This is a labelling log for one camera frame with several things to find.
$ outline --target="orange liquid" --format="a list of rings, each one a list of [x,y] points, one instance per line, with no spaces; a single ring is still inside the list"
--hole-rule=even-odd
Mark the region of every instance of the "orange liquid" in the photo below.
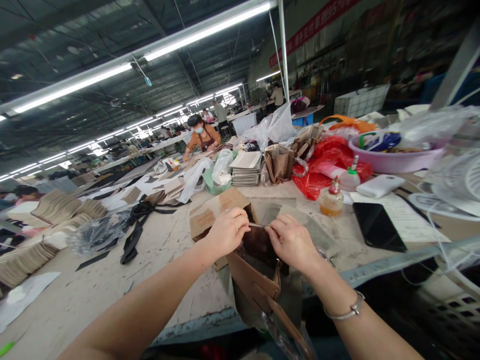
[[[338,216],[342,213],[342,209],[340,210],[332,210],[329,209],[328,207],[324,207],[320,205],[320,211],[322,214],[327,215],[327,216]]]

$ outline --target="hand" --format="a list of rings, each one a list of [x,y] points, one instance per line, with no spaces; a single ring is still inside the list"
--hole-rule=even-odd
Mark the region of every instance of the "hand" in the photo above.
[[[319,256],[309,231],[289,214],[282,214],[265,227],[275,253],[301,273]]]
[[[208,244],[215,259],[219,259],[238,248],[244,234],[250,230],[247,212],[235,207],[217,217],[208,235],[200,242]]]

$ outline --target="brown shirt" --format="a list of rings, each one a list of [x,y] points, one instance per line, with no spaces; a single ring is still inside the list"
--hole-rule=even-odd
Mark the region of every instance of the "brown shirt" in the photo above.
[[[206,137],[203,139],[204,143],[210,139],[213,139],[218,145],[222,142],[222,139],[220,138],[219,133],[215,130],[215,128],[212,125],[205,124],[205,131],[206,131]],[[202,149],[202,141],[200,139],[200,134],[197,134],[196,132],[193,131],[191,134],[190,142],[186,147],[190,149],[191,153],[193,153],[195,146],[197,145],[202,151],[205,151],[205,149]]]

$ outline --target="red banner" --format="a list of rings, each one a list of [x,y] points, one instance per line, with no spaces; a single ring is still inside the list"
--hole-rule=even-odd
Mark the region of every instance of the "red banner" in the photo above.
[[[324,27],[337,20],[342,14],[350,10],[360,0],[330,0],[316,13],[299,31],[286,42],[286,54],[290,55],[308,40],[313,38]],[[282,48],[278,49],[278,56],[282,60]],[[277,55],[273,54],[269,60],[270,68],[278,65]]]

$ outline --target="work table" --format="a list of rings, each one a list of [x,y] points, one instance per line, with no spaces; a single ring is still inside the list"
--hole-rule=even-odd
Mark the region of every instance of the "work table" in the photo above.
[[[351,205],[344,204],[341,216],[325,216],[320,213],[319,200],[306,199],[292,181],[274,187],[238,189],[251,200],[254,208],[269,201],[296,207],[311,216],[333,240],[327,253],[333,256],[337,270],[353,287],[438,254],[438,249],[431,243],[406,242],[406,253],[368,247]],[[138,255],[127,265],[120,264],[123,241],[104,259],[76,272],[79,264],[88,259],[78,258],[69,248],[61,250],[34,275],[61,274],[0,334],[0,343],[6,344],[24,333],[4,358],[57,357],[89,323],[123,296],[132,280],[135,288],[193,246],[190,210],[211,197],[202,191],[191,198],[190,204],[179,207],[173,214],[152,213],[136,246]],[[452,241],[464,239],[461,243],[467,244],[473,242],[479,233],[476,223],[438,215],[434,215],[433,220],[443,227]],[[219,272],[209,268],[202,274],[153,344],[198,341],[245,329],[220,280],[229,273],[226,267]],[[313,296],[313,292],[304,286],[304,297],[308,296]],[[158,299],[158,306],[162,306],[162,299]]]

